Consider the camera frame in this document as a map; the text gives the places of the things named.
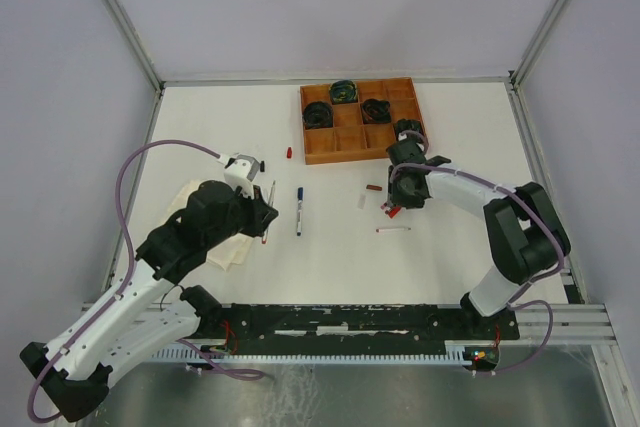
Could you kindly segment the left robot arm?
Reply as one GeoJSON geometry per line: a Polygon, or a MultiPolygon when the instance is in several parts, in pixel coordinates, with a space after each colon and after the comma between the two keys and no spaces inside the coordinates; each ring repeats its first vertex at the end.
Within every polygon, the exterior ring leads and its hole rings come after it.
{"type": "Polygon", "coordinates": [[[57,408],[50,421],[73,423],[92,413],[115,384],[174,341],[209,337],[221,325],[221,304],[203,287],[185,289],[177,304],[144,324],[132,324],[156,299],[204,265],[208,252],[237,234],[260,237],[277,210],[258,187],[250,196],[221,181],[206,181],[184,208],[152,230],[125,276],[71,327],[48,343],[31,342],[20,359],[35,378],[28,413],[35,423],[38,391],[57,408]]]}

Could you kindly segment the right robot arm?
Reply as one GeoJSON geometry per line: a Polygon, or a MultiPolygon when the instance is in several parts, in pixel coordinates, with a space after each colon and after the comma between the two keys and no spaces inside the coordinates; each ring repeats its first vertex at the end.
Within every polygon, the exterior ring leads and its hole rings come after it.
{"type": "Polygon", "coordinates": [[[400,140],[386,149],[387,205],[420,209],[428,200],[446,201],[485,223],[492,266],[461,299],[459,326],[481,338],[495,315],[537,282],[564,268],[571,244],[550,197],[535,182],[497,184],[464,171],[450,159],[428,159],[419,141],[400,140]]]}

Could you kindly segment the white marker blue end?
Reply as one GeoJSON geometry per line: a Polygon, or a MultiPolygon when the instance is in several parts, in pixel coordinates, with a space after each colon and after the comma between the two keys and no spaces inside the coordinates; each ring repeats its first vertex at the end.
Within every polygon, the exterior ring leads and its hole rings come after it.
{"type": "Polygon", "coordinates": [[[301,198],[297,199],[297,208],[296,208],[296,236],[300,237],[302,235],[302,215],[303,215],[303,200],[301,198]]]}

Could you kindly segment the large red pen cap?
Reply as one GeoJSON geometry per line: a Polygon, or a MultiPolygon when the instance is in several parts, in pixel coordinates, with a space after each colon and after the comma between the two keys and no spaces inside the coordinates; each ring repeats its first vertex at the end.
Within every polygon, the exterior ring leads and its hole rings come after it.
{"type": "Polygon", "coordinates": [[[395,217],[395,216],[397,215],[397,213],[399,212],[399,210],[400,210],[400,208],[399,208],[399,207],[394,207],[394,208],[390,209],[390,210],[387,212],[387,215],[388,215],[390,218],[393,218],[393,217],[395,217]]]}

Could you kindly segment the white marker black end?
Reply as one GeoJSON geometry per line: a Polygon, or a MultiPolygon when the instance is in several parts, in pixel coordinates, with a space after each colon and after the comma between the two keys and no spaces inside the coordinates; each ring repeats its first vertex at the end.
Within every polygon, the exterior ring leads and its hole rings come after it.
{"type": "MultiPolygon", "coordinates": [[[[269,207],[273,207],[274,204],[274,197],[275,197],[275,191],[276,191],[276,180],[273,180],[272,184],[271,184],[271,188],[269,191],[269,197],[268,197],[268,205],[269,207]]],[[[268,241],[268,233],[269,233],[269,227],[267,227],[261,237],[261,244],[262,245],[266,245],[267,241],[268,241]]]]}

